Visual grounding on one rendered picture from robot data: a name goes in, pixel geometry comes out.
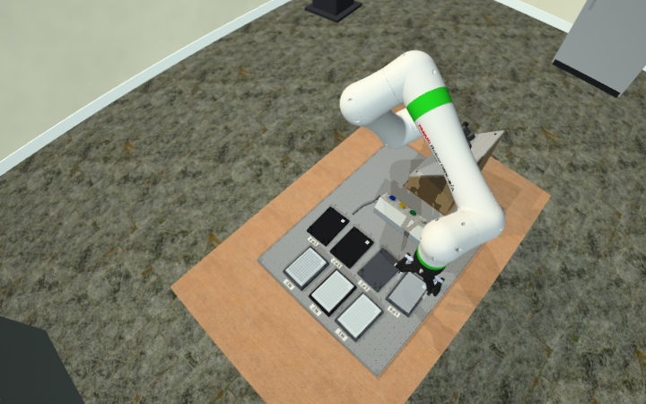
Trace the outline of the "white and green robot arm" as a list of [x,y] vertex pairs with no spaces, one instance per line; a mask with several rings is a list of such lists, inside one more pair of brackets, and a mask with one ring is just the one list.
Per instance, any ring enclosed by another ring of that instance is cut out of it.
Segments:
[[[406,109],[392,111],[402,103]],[[466,121],[460,124],[441,73],[428,54],[408,51],[350,84],[341,95],[340,110],[348,122],[375,132],[389,148],[423,137],[441,168],[458,211],[423,228],[413,257],[419,273],[437,276],[451,261],[502,233],[505,214],[471,151],[475,134]]]

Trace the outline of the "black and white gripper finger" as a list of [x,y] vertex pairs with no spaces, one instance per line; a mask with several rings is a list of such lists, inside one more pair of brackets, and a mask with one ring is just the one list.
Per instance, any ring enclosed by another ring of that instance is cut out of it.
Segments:
[[[425,282],[425,284],[426,284],[427,292],[425,293],[425,295],[424,295],[422,298],[424,299],[424,298],[427,296],[427,294],[428,294],[428,295],[433,294],[433,296],[435,296],[435,297],[436,297],[436,296],[437,296],[437,294],[438,294],[438,293],[440,292],[440,290],[441,290],[441,287],[440,287],[440,286],[442,285],[442,283],[444,282],[444,280],[445,280],[445,279],[444,279],[443,277],[437,277],[437,276],[435,276],[435,283],[433,283],[433,279],[428,279],[428,280],[427,280],[427,278],[424,278],[424,277],[423,277],[423,281],[424,281],[424,282]],[[434,284],[435,284],[435,285],[434,285]]]
[[396,266],[395,266],[395,267],[396,267],[396,268],[399,268],[399,272],[398,272],[398,274],[399,274],[399,275],[398,275],[398,277],[397,277],[397,279],[398,279],[398,280],[399,280],[399,278],[401,277],[401,275],[403,274],[403,272],[412,272],[412,273],[415,273],[415,271],[414,271],[414,269],[413,269],[412,264],[406,264],[407,262],[411,262],[411,261],[413,261],[413,259],[410,257],[410,253],[407,253],[407,254],[406,254],[406,255],[405,255],[405,256],[404,256],[404,257],[403,257],[403,258],[402,258],[402,259],[401,259],[397,264],[396,264]]

